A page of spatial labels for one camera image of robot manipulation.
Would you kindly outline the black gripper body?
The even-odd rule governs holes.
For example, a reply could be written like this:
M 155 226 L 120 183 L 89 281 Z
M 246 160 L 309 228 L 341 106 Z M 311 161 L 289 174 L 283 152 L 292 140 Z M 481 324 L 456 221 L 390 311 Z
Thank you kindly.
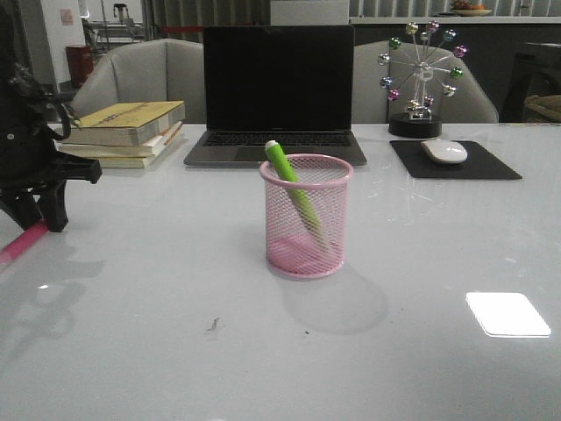
M 48 125 L 1 131 L 1 190 L 36 189 L 67 180 L 97 183 L 102 175 L 99 161 L 57 149 L 55 142 L 69 134 L 68 126 L 58 133 Z

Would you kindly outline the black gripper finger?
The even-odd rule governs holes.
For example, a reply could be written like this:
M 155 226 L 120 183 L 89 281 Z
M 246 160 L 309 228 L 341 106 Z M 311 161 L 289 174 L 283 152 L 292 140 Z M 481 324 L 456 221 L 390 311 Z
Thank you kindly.
M 62 232 L 68 218 L 65 204 L 66 180 L 49 182 L 39 189 L 37 202 L 50 232 Z
M 27 192 L 1 194 L 1 210 L 24 231 L 42 219 L 39 206 L 33 195 Z

